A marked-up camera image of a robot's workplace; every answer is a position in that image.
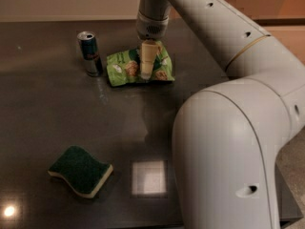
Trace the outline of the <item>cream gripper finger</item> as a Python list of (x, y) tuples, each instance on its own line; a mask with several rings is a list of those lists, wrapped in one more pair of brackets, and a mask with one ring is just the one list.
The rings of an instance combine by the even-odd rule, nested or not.
[(140, 76), (149, 80), (153, 73), (153, 63), (158, 52), (158, 46), (153, 40), (145, 40), (140, 48)]

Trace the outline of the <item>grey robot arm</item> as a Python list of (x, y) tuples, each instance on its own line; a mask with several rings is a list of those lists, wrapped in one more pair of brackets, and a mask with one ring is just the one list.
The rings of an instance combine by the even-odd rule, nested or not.
[(305, 67), (224, 0), (140, 0), (137, 31), (159, 39), (177, 10), (228, 81), (191, 96), (173, 124), (185, 229), (280, 229), (275, 161), (305, 125)]

